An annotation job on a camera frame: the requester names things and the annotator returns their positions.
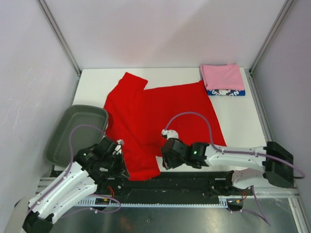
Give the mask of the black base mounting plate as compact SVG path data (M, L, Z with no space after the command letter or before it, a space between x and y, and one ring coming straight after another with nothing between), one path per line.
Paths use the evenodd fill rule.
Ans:
M209 204L219 196L252 196L249 188L233 187L229 172L162 172L146 181L105 180L96 194L113 194L120 203Z

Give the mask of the right aluminium table rail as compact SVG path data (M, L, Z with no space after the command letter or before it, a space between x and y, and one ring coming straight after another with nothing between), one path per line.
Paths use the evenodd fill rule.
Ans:
M255 108L259 117L259 122L264 134L264 138L266 141L275 141L255 79L248 70L246 71L246 76L250 87L250 92L254 100Z

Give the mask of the folded blue printed t shirt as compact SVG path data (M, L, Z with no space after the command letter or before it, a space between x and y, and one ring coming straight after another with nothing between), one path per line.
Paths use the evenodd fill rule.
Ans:
M245 90L214 89L207 90L209 96L245 96Z

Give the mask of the dark green plastic bin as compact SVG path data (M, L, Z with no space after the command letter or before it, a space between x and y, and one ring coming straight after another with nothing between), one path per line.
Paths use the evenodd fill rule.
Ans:
M66 167L73 152L98 143L105 131L108 113L105 109L90 105L72 105L63 113L45 149L46 161Z

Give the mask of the aluminium frame post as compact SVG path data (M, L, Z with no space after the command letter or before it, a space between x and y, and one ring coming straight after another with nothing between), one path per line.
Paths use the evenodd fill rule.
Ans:
M296 0L286 0L281 7L274 23L272 24L260 50L258 51L251 67L249 68L250 74L253 74L258 67L261 59L264 57L274 38L276 37L278 31L280 30L282 24L285 22L286 17L289 15L290 11L294 7Z
M44 15L47 23L49 24L53 34L55 35L60 47L62 48L64 54L66 55L70 65L74 69L75 73L77 76L81 76L81 69L78 66L78 63L76 59L73 56L73 53L71 49L69 48L68 43L66 42L65 37L63 36L54 16L53 13L51 12L47 2L45 0L36 0L36 3L38 4L42 14Z

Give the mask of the red t shirt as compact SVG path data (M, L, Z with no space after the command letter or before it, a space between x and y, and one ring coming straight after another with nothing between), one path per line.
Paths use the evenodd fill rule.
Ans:
M190 145L210 142L225 146L213 105L203 81L146 89L147 80L126 72L108 94L104 109L109 114L108 137L122 139L125 163L132 181L160 174L156 157L169 125Z

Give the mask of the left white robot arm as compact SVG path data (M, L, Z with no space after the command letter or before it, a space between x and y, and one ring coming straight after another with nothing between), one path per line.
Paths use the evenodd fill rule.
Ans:
M80 149L65 170L29 200L23 223L27 233L48 233L71 207L89 195L102 194L107 182L130 177L122 140L103 137L98 144Z

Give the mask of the left aluminium frame post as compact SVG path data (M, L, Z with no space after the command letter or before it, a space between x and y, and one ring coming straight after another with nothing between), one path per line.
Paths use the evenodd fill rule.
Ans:
M62 48L64 54L66 55L70 65L74 69L75 73L77 76L81 76L81 69L78 66L78 63L76 59L73 56L73 53L71 49L69 48L68 43L66 42L65 37L63 36L54 16L53 13L51 12L47 2L45 0L36 0L36 3L38 4L42 14L44 15L47 23L49 24L53 34L55 35L60 47Z

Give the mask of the right aluminium frame post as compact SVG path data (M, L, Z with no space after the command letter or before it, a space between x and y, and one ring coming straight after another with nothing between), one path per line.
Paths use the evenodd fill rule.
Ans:
M276 37L278 31L280 30L282 24L285 22L286 17L289 15L290 11L294 7L296 0L286 0L281 7L274 23L272 24L260 50L258 51L251 67L249 68L250 74L253 74L258 67L261 59L264 57L274 38Z

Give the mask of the folded pink t shirt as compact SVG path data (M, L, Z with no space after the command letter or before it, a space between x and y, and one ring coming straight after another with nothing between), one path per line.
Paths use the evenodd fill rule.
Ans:
M237 64L201 65L200 71L206 90L244 90L240 67Z

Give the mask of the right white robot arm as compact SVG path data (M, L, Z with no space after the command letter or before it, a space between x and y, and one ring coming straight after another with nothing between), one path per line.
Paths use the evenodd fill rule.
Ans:
M241 189L269 183L280 188L294 186L294 157L277 142L264 147L230 148L203 142L190 146L169 138L161 147L163 166L175 169L183 164L201 169L210 166L237 166L241 170L227 173L224 189L230 195Z

